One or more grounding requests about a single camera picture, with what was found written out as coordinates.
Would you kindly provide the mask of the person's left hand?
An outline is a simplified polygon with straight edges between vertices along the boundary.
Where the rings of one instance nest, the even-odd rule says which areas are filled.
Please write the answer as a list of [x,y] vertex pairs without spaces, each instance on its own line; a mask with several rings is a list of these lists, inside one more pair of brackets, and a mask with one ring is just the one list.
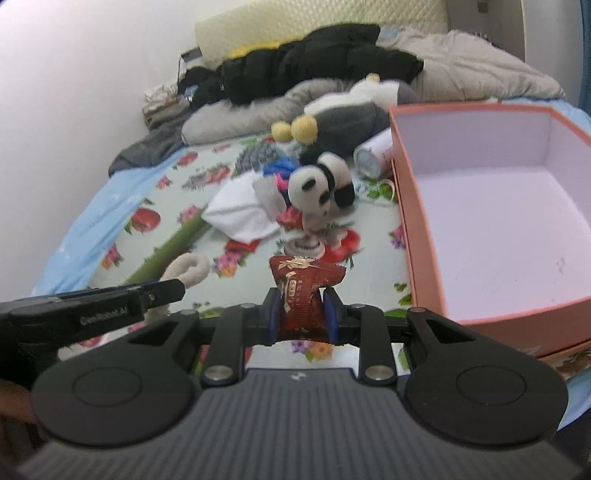
[[36,453],[45,440],[33,415],[30,392],[2,380],[0,394],[1,460],[15,466]]

